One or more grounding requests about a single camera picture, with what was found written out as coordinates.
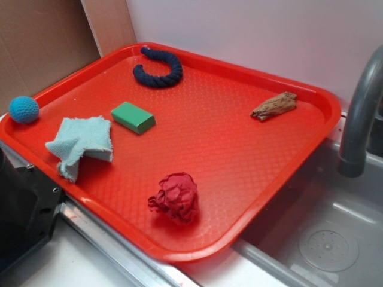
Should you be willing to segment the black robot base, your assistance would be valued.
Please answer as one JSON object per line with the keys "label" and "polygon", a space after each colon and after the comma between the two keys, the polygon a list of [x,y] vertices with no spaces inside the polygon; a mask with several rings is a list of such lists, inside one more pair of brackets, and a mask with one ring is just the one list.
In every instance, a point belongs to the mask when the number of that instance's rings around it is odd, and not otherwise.
{"label": "black robot base", "polygon": [[49,242],[63,190],[33,165],[14,167],[1,151],[1,274]]}

